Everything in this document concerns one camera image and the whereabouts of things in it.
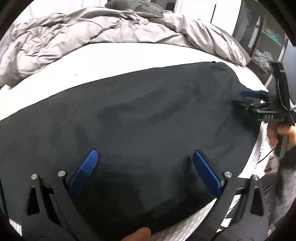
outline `blue clamp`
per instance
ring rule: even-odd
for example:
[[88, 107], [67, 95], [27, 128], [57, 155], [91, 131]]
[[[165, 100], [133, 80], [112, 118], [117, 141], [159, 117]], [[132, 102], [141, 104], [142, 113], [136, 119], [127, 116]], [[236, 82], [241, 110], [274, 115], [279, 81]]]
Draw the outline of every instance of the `blue clamp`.
[[92, 174], [95, 166], [97, 165], [98, 160], [98, 152], [93, 149], [80, 165], [79, 169], [75, 172], [69, 182], [68, 194], [71, 198], [80, 195], [86, 182], [89, 180], [89, 177]]
[[192, 162], [210, 195], [220, 197], [225, 184], [220, 168], [211, 162], [202, 150], [193, 153]]
[[241, 95], [244, 97], [264, 100], [265, 102], [268, 102], [270, 98], [270, 93], [266, 91], [241, 90]]

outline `black clamp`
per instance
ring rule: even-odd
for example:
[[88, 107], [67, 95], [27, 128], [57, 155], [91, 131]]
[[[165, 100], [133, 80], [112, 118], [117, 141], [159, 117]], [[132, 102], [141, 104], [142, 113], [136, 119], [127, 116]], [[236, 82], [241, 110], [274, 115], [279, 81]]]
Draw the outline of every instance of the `black clamp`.
[[250, 112], [258, 121], [283, 122], [286, 111], [279, 105], [276, 95], [266, 91], [242, 90], [244, 101], [234, 100], [233, 105]]
[[[230, 171], [221, 172], [201, 150], [193, 153], [192, 160], [205, 186], [217, 200], [188, 241], [265, 240], [268, 214], [258, 176], [244, 179], [233, 176]], [[73, 191], [65, 183], [66, 176], [65, 171], [42, 179], [38, 174], [32, 175], [22, 216], [25, 240], [46, 237], [54, 241], [102, 241], [72, 203]], [[229, 227], [216, 233], [236, 194], [241, 194], [241, 198]]]

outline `black fabric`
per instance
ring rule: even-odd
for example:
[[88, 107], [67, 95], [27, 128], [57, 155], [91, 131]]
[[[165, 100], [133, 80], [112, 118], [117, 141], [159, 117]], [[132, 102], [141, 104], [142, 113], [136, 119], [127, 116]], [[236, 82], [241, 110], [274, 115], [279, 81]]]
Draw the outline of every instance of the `black fabric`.
[[21, 222], [33, 173], [73, 173], [95, 148], [99, 163], [74, 202], [102, 237], [183, 220], [213, 199], [193, 151], [238, 175], [253, 149], [260, 124], [242, 121], [231, 106], [241, 89], [224, 63], [194, 63], [97, 80], [18, 111], [0, 122], [10, 218]]

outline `dark gray blanket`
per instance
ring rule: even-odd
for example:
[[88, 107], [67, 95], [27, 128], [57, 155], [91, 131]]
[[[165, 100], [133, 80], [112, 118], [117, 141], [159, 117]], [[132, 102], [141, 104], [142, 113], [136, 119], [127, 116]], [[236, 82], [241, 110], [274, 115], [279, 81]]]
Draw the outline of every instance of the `dark gray blanket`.
[[136, 12], [148, 12], [163, 17], [162, 7], [146, 0], [110, 0], [105, 7], [116, 10], [131, 9]]

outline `white wall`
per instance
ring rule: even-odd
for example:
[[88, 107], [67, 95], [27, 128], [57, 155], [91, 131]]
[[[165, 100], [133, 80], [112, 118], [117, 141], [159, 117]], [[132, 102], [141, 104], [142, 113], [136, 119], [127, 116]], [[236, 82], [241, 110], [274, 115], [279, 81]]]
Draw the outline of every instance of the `white wall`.
[[212, 24], [232, 35], [242, 0], [218, 0]]
[[32, 18], [40, 18], [53, 13], [71, 13], [84, 7], [103, 7], [107, 0], [34, 0], [14, 21], [23, 23]]
[[175, 13], [210, 22], [217, 0], [177, 0]]

